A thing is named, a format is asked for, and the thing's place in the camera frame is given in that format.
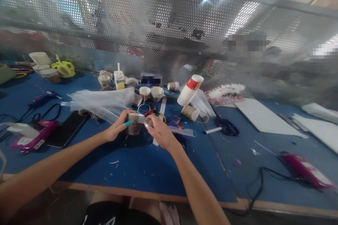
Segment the wooden table edge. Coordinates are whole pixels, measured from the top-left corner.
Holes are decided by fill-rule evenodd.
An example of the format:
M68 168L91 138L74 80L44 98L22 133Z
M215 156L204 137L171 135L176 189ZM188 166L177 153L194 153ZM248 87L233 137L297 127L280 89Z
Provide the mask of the wooden table edge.
M4 174L3 180L6 181L13 177L15 174ZM130 197L138 197L144 199L155 199L160 201L170 201L170 202L181 202L181 203L189 203L187 197L183 196L176 196L176 195L169 195L169 194L161 194L161 193L152 193L152 192L144 192L139 190L133 189L126 189L126 188L117 188L117 187L110 187L110 186L97 186L97 185L87 185L82 183L72 183L72 182L65 182L65 181L56 181L53 187L61 187L61 188L68 188L73 190L81 190L81 191L91 191L91 192L104 192L116 195L123 195L123 196L130 196ZM237 209L237 210L245 210L245 206L238 201L236 202L219 202L221 207L229 208L229 209Z
M250 200L241 199L241 198L237 198L237 199L240 203L242 203L242 205L245 206L245 208L248 207ZM257 210L273 211L273 212L279 212L279 213L318 216L318 217L326 217L326 218L338 218L338 210L296 206L296 205L289 205L289 204L262 201L262 200L255 201L253 208Z
M13 177L14 174L4 174L3 180L6 181L9 178ZM110 186L97 186L97 185L87 185L81 183L72 183L65 181L56 181L53 184L54 187L62 187L69 188L73 190L81 190L81 191L99 191L105 193L111 193L116 195L130 196L130 197L138 197L145 199L156 199L162 201L171 201L171 202L181 202L188 203L187 197L169 195L169 194L160 194L160 193L152 193L152 192L143 192L133 189L125 189L125 188L117 188ZM237 198L237 203L234 202L219 202L221 207L236 209L236 210L246 210L249 205L250 200ZM330 218L338 218L337 210L330 209L321 209L314 207L305 207L305 206L296 206L289 205L283 203L269 202L257 200L253 205L254 209L264 210L264 211L273 211L273 212L284 212L291 214L299 214L299 215L310 215L310 216L321 216L321 217L330 217Z

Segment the smartphone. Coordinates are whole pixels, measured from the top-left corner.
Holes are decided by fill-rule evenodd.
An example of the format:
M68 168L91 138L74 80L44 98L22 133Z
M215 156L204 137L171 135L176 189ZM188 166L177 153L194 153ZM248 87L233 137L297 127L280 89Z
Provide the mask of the smartphone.
M55 131L47 138L46 144L51 147L63 148L80 130L88 115L82 116L74 111Z

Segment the blue tabletop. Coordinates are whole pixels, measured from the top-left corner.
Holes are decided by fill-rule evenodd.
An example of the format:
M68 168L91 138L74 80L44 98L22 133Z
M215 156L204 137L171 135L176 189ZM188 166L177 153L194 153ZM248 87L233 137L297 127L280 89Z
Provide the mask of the blue tabletop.
M262 103L273 112L283 113L288 117L297 113L307 118L315 118L293 106ZM251 199L250 196L257 192L259 181L249 185L257 180L259 167L267 167L287 176L293 173L287 164L257 145L254 140L277 155L281 151L287 151L303 156L338 185L338 156L316 137L307 134L309 139L303 139L291 135L261 133L237 108L217 107L216 111L240 130L239 137L221 135L220 132L211 134L240 198ZM252 149L260 155L254 155ZM259 200L338 210L338 195L333 190L320 193L297 182L277 180L267 172L264 172L264 190Z
M90 74L77 73L75 77L63 79L59 84L50 84L34 73L26 78L12 79L0 85L0 92L2 92L0 114L10 114L20 118L27 111L27 105L34 100L34 97L41 95L42 91L55 91L63 101L70 101L67 94L83 89L100 90L97 78ZM59 102L60 100L54 99L34 113L44 113L53 104ZM165 115L169 118L177 114L174 109L179 113L181 108L175 100L168 100ZM57 108L54 108L45 119L54 118L56 113ZM58 121L63 122L70 114L69 108L63 107ZM0 117L0 120L6 122L9 118ZM216 198L219 201L236 203L236 194L216 154L215 147L210 138L202 134L205 126L188 119L181 121L180 124L196 131L196 138L187 138L187 153ZM106 122L98 124L94 120L88 120L69 145L81 142L108 127L109 124ZM68 170L60 180L186 196L183 182L171 155L165 149L152 145L153 138L145 129L139 136L129 136L127 139L125 137L126 135L121 133L114 142L98 147ZM22 156L18 149L9 147L14 140L15 137L12 137L0 143L0 148L7 158L5 173L18 173L60 150L42 146L36 152Z

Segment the metal mesh panel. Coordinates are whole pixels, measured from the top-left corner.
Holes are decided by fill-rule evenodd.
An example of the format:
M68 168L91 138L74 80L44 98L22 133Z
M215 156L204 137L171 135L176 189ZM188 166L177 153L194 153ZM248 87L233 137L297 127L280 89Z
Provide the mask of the metal mesh panel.
M318 100L336 85L336 61L311 60L318 44L337 41L337 14L327 9L282 0L0 0L0 6L2 35L9 37L0 50L58 54L77 71L114 70L120 62L128 76L161 73L164 83L184 83L197 73L204 90L237 82L248 96L289 101ZM229 61L232 34L266 37L266 56Z

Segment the teal fingernail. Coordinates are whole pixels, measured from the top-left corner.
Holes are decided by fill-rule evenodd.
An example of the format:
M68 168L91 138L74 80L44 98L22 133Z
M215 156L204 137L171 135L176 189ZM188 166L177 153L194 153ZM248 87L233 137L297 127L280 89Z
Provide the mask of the teal fingernail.
M128 122L124 123L124 126L127 127L127 126L131 125L133 122L134 122L134 120L128 121Z

